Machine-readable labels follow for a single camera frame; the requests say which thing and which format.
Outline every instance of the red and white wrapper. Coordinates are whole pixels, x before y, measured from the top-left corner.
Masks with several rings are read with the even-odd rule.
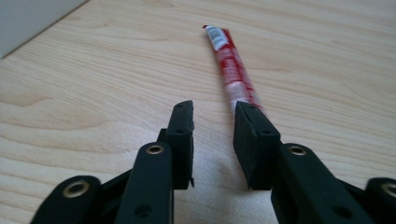
[[[238,101],[253,104],[262,110],[230,32],[209,25],[204,26],[204,29],[212,42],[233,114]]]

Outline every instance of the metal screw hole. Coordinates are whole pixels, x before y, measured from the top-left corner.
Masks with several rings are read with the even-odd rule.
[[[85,181],[85,180],[79,180],[75,181],[71,184],[69,184],[63,192],[63,196],[65,198],[76,198],[85,192],[90,188],[90,184]]]
[[[396,185],[391,183],[384,183],[381,185],[381,189],[384,190],[388,195],[396,198]]]
[[[305,149],[300,148],[300,147],[290,147],[289,148],[290,152],[296,156],[303,156],[306,154]]]
[[[152,146],[152,147],[149,147],[146,151],[148,154],[151,154],[151,155],[160,154],[163,152],[163,147],[162,146]]]

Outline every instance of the black plastic part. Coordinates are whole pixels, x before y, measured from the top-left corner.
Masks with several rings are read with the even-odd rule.
[[[172,150],[163,142],[142,146],[122,196],[116,224],[173,223]]]
[[[279,223],[374,223],[315,153],[285,144],[271,200]]]
[[[192,101],[185,101],[174,106],[168,128],[160,131],[158,141],[167,143],[173,150],[174,189],[187,189],[192,178],[192,160],[194,143],[192,131]]]
[[[100,181],[88,175],[78,175],[59,184],[47,197],[32,220],[32,224],[97,223]]]
[[[364,200],[364,190],[357,188],[343,180],[339,180],[341,182],[341,184],[343,184],[344,188],[346,189],[346,191],[349,192],[350,196],[353,197],[353,199],[355,199],[355,201],[357,203],[359,203],[364,209],[366,208],[366,201]]]
[[[99,215],[99,224],[113,223],[119,210],[121,198],[130,173],[131,170],[118,175],[102,185],[102,193],[100,196],[102,209]]]
[[[376,223],[396,223],[396,180],[390,178],[373,178],[364,191],[368,213]]]
[[[271,189],[280,133],[254,105],[237,102],[233,149],[250,189]]]

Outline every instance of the light wood tabletop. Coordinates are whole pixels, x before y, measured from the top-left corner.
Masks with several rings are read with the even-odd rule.
[[[230,30],[283,142],[359,188],[396,178],[395,1],[91,0],[0,61],[0,223],[29,223],[69,177],[131,169],[186,100],[195,188],[175,223],[277,223],[233,151],[205,24]]]

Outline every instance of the wooden table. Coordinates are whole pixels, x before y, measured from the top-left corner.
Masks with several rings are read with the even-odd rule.
[[[194,101],[196,187],[175,223],[277,223],[248,191],[204,24],[228,28],[283,142],[364,188],[396,178],[396,2],[91,0],[0,61],[0,223],[74,175],[132,168]]]

